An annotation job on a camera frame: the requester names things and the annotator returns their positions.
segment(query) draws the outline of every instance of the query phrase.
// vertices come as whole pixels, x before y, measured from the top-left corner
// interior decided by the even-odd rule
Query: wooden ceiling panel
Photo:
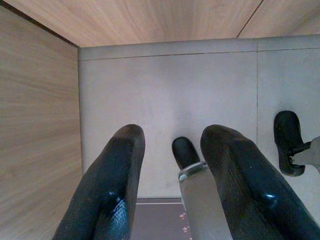
[[[236,38],[261,0],[6,0],[80,47]]]
[[[320,34],[320,0],[264,0],[240,38]]]

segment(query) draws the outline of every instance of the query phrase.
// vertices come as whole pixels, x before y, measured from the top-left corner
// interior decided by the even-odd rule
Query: wooden panel
[[[240,38],[320,34],[320,0],[264,0]]]
[[[261,0],[6,0],[80,47],[235,38]]]
[[[0,239],[50,239],[82,174],[77,49],[0,22]]]

